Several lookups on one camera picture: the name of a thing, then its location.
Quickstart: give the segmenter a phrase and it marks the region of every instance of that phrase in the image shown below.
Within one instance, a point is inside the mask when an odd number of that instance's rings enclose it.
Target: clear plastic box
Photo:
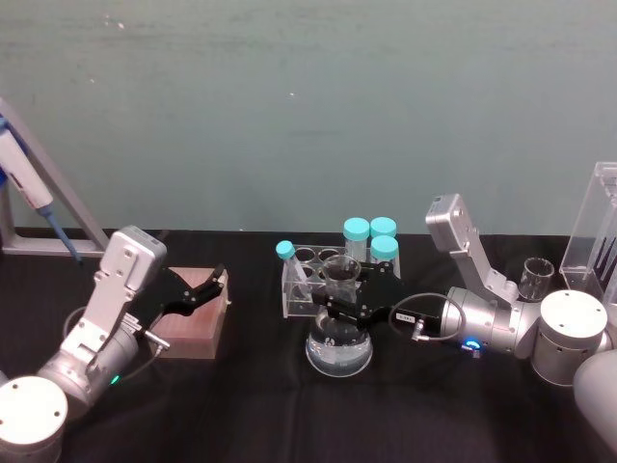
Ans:
[[[320,272],[325,259],[337,254],[345,254],[345,248],[336,246],[305,246],[296,245],[296,258],[307,272],[308,284],[311,290],[325,286],[326,282]],[[287,264],[282,268],[282,316],[316,316],[319,306],[304,297],[297,287],[298,282],[288,276]]]
[[[617,325],[617,162],[596,164],[559,267],[569,289],[601,300]]]

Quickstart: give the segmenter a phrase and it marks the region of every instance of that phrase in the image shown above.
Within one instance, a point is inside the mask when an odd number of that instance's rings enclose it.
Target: black table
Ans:
[[[360,374],[333,379],[304,354],[309,321],[282,318],[275,244],[340,244],[340,235],[172,231],[167,264],[230,275],[231,306],[216,361],[159,360],[110,387],[65,436],[63,462],[595,462],[615,461],[576,409],[572,391],[529,362],[371,331]],[[428,235],[399,238],[403,279],[446,293],[462,280]],[[489,236],[494,268],[558,267],[564,237]],[[96,260],[0,257],[0,369],[34,373],[56,351],[65,317],[85,304]]]

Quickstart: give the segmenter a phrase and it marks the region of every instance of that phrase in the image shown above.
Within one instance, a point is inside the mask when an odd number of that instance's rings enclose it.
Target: table surface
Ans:
[[[452,345],[411,344],[371,330],[360,374],[323,376],[306,360],[309,320],[282,318],[274,247],[340,244],[329,233],[172,231],[169,266],[229,271],[229,306],[215,361],[157,360],[110,387],[68,426],[62,462],[595,462],[615,461],[576,409],[572,390],[544,383],[529,362]],[[428,235],[402,235],[401,272],[414,292],[461,286]],[[483,237],[510,279],[524,259],[555,268],[564,237]],[[57,350],[62,324],[93,289],[96,260],[0,256],[0,369],[32,374]]]

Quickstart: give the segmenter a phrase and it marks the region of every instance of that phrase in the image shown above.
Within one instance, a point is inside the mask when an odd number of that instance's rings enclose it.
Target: cable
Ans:
[[[62,339],[64,340],[67,336],[68,336],[68,325],[70,325],[70,322],[73,320],[73,318],[75,317],[75,315],[79,312],[83,312],[85,311],[86,308],[85,307],[80,307],[79,309],[75,309],[73,312],[71,312],[67,319],[65,320],[65,324],[62,327]]]
[[[451,335],[448,336],[441,336],[441,337],[430,337],[430,336],[420,336],[418,339],[419,340],[451,340],[452,338],[456,338],[460,333],[461,330],[463,329],[463,327],[465,326],[465,323],[467,322],[467,317],[465,316],[465,312],[463,312],[463,309],[461,308],[461,306],[451,297],[448,296],[444,296],[443,294],[439,294],[438,292],[421,292],[419,294],[414,294],[413,296],[408,296],[405,299],[403,299],[402,301],[397,302],[396,304],[394,304],[394,306],[392,307],[392,309],[389,311],[389,315],[388,315],[388,325],[389,327],[392,329],[392,331],[394,331],[394,333],[396,333],[399,336],[402,336],[404,338],[407,338],[407,336],[398,328],[396,328],[394,326],[393,323],[393,318],[394,318],[394,313],[400,309],[400,307],[403,304],[406,304],[408,302],[411,301],[415,301],[416,299],[419,299],[421,297],[438,297],[440,299],[443,299],[446,302],[449,302],[450,304],[452,304],[457,311],[459,311],[459,315],[461,316],[461,320],[459,321],[459,326],[456,328],[456,331],[454,333],[452,333]]]
[[[161,355],[161,352],[163,352],[163,346],[159,345],[156,348],[156,352],[154,353],[154,355],[147,362],[145,362],[143,365],[141,365],[140,367],[138,367],[134,371],[128,373],[126,376],[123,376],[121,381],[126,381],[127,379],[134,378],[139,373],[144,371],[146,368],[148,368],[150,365],[152,365],[152,362],[154,362],[158,358],[159,355]]]

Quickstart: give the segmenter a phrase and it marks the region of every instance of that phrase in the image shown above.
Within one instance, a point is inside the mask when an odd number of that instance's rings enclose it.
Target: sample vial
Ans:
[[[398,258],[398,242],[391,236],[377,236],[370,242],[370,261],[372,263],[390,262],[394,275],[401,278],[401,264]]]
[[[396,222],[389,217],[376,217],[370,221],[370,235],[377,236],[396,236]]]
[[[296,249],[291,241],[281,241],[277,244],[277,254],[287,265],[289,278],[298,282],[298,288],[306,298],[310,298],[310,285],[308,283],[305,269],[302,268],[300,261],[296,258]]]
[[[366,262],[366,239],[369,234],[368,221],[360,217],[347,219],[343,224],[345,254],[358,262]]]

